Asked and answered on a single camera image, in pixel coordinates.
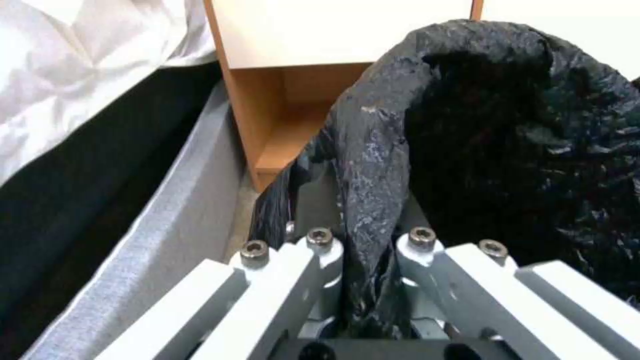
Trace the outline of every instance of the white metal bar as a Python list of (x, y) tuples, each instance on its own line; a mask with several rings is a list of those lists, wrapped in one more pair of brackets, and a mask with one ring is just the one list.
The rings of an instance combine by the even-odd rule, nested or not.
[(322, 286), (317, 256), (286, 243), (192, 360), (267, 358), (280, 338), (298, 335)]
[(242, 271), (205, 259), (97, 359), (180, 359), (246, 289)]
[(473, 244), (437, 252), (416, 282), (463, 336), (495, 331), (524, 359), (615, 359)]
[(620, 359), (640, 359), (640, 313), (561, 261), (516, 278)]

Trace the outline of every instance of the dark fabric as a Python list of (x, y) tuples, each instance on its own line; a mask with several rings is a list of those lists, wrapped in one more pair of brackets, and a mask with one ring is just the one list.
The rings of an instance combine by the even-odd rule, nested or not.
[(626, 300), (640, 293), (639, 126), (632, 83), (564, 40), (502, 22), (428, 26), (338, 98), (261, 195), (251, 237), (279, 246), (268, 236), (287, 220), (285, 178), (332, 161), (351, 336), (410, 334), (391, 241), (410, 190), (446, 246), (494, 238), (521, 265), (561, 259)]
[(0, 357), (25, 351), (90, 279), (220, 78), (217, 63), (158, 70), (0, 188)]

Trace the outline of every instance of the wrinkled plastic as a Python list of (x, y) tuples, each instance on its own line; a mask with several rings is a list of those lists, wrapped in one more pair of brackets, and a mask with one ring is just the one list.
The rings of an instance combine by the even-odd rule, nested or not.
[(564, 40), (502, 22), (428, 26), (338, 98), (261, 195), (252, 236), (280, 245), (289, 175), (333, 161), (351, 336), (410, 333), (391, 239), (410, 191), (446, 246), (493, 238), (521, 265), (561, 259), (632, 302), (639, 126), (638, 89)]

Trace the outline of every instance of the floor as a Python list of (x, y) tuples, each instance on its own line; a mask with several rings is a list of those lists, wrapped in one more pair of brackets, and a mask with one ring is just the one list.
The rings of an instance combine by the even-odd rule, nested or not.
[(231, 225), (231, 239), (229, 239), (229, 245), (225, 253), (226, 263), (228, 263), (231, 256), (242, 247), (249, 235), (253, 204), (257, 198), (258, 193), (253, 189), (251, 178), (248, 173), (245, 173), (236, 200), (236, 211), (234, 213), (233, 224)]

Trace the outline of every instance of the shelf board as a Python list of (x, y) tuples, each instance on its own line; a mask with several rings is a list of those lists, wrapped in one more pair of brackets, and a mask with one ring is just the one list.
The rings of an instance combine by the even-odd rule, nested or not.
[(277, 174), (286, 167), (324, 125), (330, 102), (290, 105), (283, 121), (274, 125), (256, 171)]

